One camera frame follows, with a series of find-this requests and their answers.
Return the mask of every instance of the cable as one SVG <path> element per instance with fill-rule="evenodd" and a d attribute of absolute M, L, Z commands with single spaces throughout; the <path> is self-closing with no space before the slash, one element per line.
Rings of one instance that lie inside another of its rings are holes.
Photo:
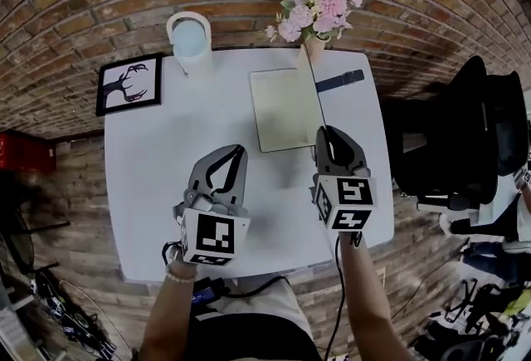
<path fill-rule="evenodd" d="M 339 248 L 339 236 L 337 240 L 335 241 L 334 253 L 335 253 L 335 265 L 338 267 L 339 279 L 341 280 L 341 302 L 339 302 L 338 318 L 335 320 L 334 332 L 332 332 L 332 337 L 330 338 L 329 346 L 326 349 L 326 352 L 324 353 L 324 360 L 327 360 L 329 358 L 330 349 L 332 348 L 332 343 L 334 342 L 336 333 L 338 333 L 339 321 L 341 320 L 341 311 L 343 310 L 343 304 L 345 303 L 345 281 L 343 279 L 343 272 L 341 271 L 341 266 L 339 266 L 338 248 Z"/>
<path fill-rule="evenodd" d="M 284 276 L 277 276 L 277 277 L 272 278 L 271 280 L 269 280 L 267 283 L 265 283 L 265 284 L 261 285 L 260 287 L 258 287 L 258 289 L 254 289 L 253 291 L 250 291 L 249 293 L 244 293 L 242 295 L 228 294 L 225 297 L 231 298 L 231 299 L 250 298 L 252 296 L 258 295 L 260 292 L 262 292 L 265 289 L 267 289 L 270 285 L 273 285 L 277 281 L 280 281 L 280 280 L 285 280 L 285 282 L 288 283 L 288 284 L 290 283 L 288 281 L 288 279 L 285 278 Z"/>
<path fill-rule="evenodd" d="M 413 298 L 415 297 L 415 295 L 416 295 L 416 294 L 418 293 L 418 291 L 421 289 L 421 287 L 422 287 L 422 285 L 424 284 L 424 282 L 425 282 L 429 277 L 431 277 L 431 275 L 432 275 L 434 272 L 436 272 L 437 270 L 441 269 L 441 268 L 442 268 L 444 265 L 446 265 L 448 262 L 453 261 L 455 258 L 458 257 L 458 255 L 455 255 L 455 256 L 451 257 L 450 259 L 444 261 L 444 262 L 443 262 L 442 264 L 440 264 L 435 270 L 433 270 L 432 272 L 430 272 L 430 274 L 428 274 L 426 277 L 424 277 L 424 278 L 422 279 L 422 281 L 421 281 L 421 284 L 418 285 L 417 289 L 416 289 L 415 292 L 413 293 L 412 297 L 409 298 L 409 299 L 407 300 L 407 302 L 404 304 L 404 306 L 403 306 L 401 309 L 399 309 L 399 310 L 395 313 L 395 315 L 394 315 L 393 317 L 391 317 L 391 320 L 394 320 L 394 318 L 395 318 L 398 314 L 400 314 L 400 313 L 406 308 L 406 306 L 409 305 L 409 303 L 413 300 Z"/>
<path fill-rule="evenodd" d="M 321 351 L 325 351 L 326 349 L 325 348 L 321 348 L 320 346 L 316 346 L 315 348 L 317 348 L 318 350 L 321 350 Z M 337 358 L 338 356 L 334 353 L 334 351 L 330 351 L 330 353 L 332 354 L 332 356 L 334 358 Z"/>
<path fill-rule="evenodd" d="M 63 283 L 66 283 L 67 285 L 72 286 L 74 289 L 78 290 L 85 298 L 87 298 L 90 302 L 92 302 L 92 304 L 98 309 L 98 311 L 107 319 L 107 321 L 110 322 L 110 325 L 112 325 L 114 327 L 114 330 L 116 331 L 116 333 L 118 333 L 118 336 L 122 339 L 122 342 L 124 342 L 125 347 L 129 351 L 129 356 L 132 357 L 133 356 L 133 352 L 131 351 L 131 348 L 129 347 L 128 343 L 125 341 L 124 336 L 122 336 L 122 334 L 118 331 L 118 329 L 116 328 L 114 323 L 110 320 L 110 318 L 107 316 L 107 314 L 100 308 L 100 306 L 98 304 L 96 304 L 96 302 L 90 296 L 88 296 L 82 289 L 80 289 L 77 285 L 73 285 L 72 283 L 70 283 L 70 282 L 68 282 L 66 280 L 59 281 L 59 288 L 61 288 L 61 285 Z"/>

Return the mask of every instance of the person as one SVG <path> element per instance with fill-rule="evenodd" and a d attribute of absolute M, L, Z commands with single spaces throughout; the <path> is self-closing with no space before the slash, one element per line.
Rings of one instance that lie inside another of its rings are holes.
<path fill-rule="evenodd" d="M 508 283 L 531 281 L 531 255 L 507 253 L 500 242 L 472 243 L 463 250 L 462 262 L 498 276 Z"/>
<path fill-rule="evenodd" d="M 448 223 L 448 217 L 441 214 L 441 228 L 446 233 L 457 235 L 483 234 L 505 237 L 503 244 L 505 251 L 509 253 L 531 253 L 531 189 L 522 178 L 521 173 L 516 174 L 514 183 L 520 193 L 496 221 L 478 226 L 472 226 L 470 218 Z"/>
<path fill-rule="evenodd" d="M 339 235 L 348 320 L 361 358 L 410 360 L 392 327 L 389 302 L 365 243 L 356 249 L 350 233 Z M 169 265 L 146 325 L 139 361 L 320 360 L 308 321 L 284 281 L 250 298 L 246 308 L 238 300 L 228 312 L 190 318 L 195 275 L 195 265 L 179 260 Z"/>

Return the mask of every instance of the green leaf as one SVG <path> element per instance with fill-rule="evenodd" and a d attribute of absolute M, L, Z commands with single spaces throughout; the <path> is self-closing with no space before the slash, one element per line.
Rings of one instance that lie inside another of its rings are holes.
<path fill-rule="evenodd" d="M 295 3 L 291 0 L 284 0 L 280 1 L 280 5 L 285 8 L 287 11 L 291 10 L 293 7 L 295 7 Z"/>
<path fill-rule="evenodd" d="M 315 31 L 312 26 L 305 27 L 302 30 L 302 37 L 305 41 L 308 41 L 313 35 L 315 35 Z"/>

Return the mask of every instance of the white bracelet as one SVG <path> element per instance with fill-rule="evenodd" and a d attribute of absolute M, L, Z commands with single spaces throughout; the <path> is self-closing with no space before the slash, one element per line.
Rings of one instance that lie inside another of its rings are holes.
<path fill-rule="evenodd" d="M 193 283 L 196 280 L 196 277 L 192 277 L 192 278 L 177 277 L 170 271 L 169 265 L 166 266 L 166 277 L 169 278 L 171 281 L 174 281 L 176 283 L 183 284 L 183 285 Z"/>

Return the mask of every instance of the black cable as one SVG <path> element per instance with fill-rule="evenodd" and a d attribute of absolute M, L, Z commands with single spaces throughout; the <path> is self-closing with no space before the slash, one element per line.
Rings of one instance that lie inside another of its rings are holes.
<path fill-rule="evenodd" d="M 332 343 L 334 342 L 335 334 L 338 333 L 339 321 L 341 320 L 341 311 L 343 310 L 343 304 L 345 303 L 345 281 L 343 279 L 343 272 L 341 271 L 341 266 L 339 266 L 339 236 L 335 241 L 335 265 L 338 267 L 339 279 L 341 280 L 341 302 L 339 302 L 338 318 L 335 320 L 334 332 L 329 341 L 329 346 L 324 353 L 324 360 L 329 358 L 330 349 L 332 348 Z"/>
<path fill-rule="evenodd" d="M 242 295 L 229 294 L 229 295 L 226 295 L 226 297 L 227 298 L 231 298 L 231 299 L 251 298 L 252 296 L 258 295 L 260 292 L 262 292 L 265 289 L 267 289 L 270 285 L 273 285 L 277 281 L 280 281 L 280 280 L 285 280 L 285 282 L 288 283 L 288 284 L 290 283 L 288 281 L 288 279 L 285 278 L 284 276 L 277 276 L 277 277 L 272 278 L 271 280 L 269 280 L 267 283 L 265 283 L 265 284 L 261 285 L 260 287 L 258 287 L 258 289 L 254 289 L 253 291 L 250 291 L 249 293 L 244 293 Z"/>
<path fill-rule="evenodd" d="M 424 282 L 425 282 L 429 277 L 431 277 L 431 275 L 432 275 L 434 272 L 436 272 L 437 270 L 441 269 L 441 268 L 442 268 L 444 265 L 446 265 L 448 262 L 453 261 L 455 258 L 458 257 L 458 255 L 455 255 L 455 256 L 451 257 L 450 259 L 444 261 L 444 262 L 443 262 L 442 264 L 440 264 L 435 270 L 433 270 L 432 272 L 430 272 L 430 274 L 428 274 L 426 277 L 424 277 L 424 278 L 422 279 L 422 281 L 421 281 L 421 284 L 418 285 L 417 289 L 416 289 L 415 292 L 413 293 L 412 297 L 409 298 L 409 300 L 407 300 L 407 302 L 404 304 L 404 306 L 403 306 L 401 309 L 399 309 L 399 310 L 395 313 L 395 315 L 394 315 L 393 317 L 391 317 L 391 320 L 394 320 L 394 318 L 395 318 L 398 314 L 400 314 L 400 313 L 406 308 L 406 306 L 409 305 L 409 303 L 413 300 L 413 298 L 415 297 L 415 295 L 416 295 L 416 294 L 418 293 L 418 291 L 421 289 L 421 287 L 422 287 L 422 285 L 424 284 Z"/>

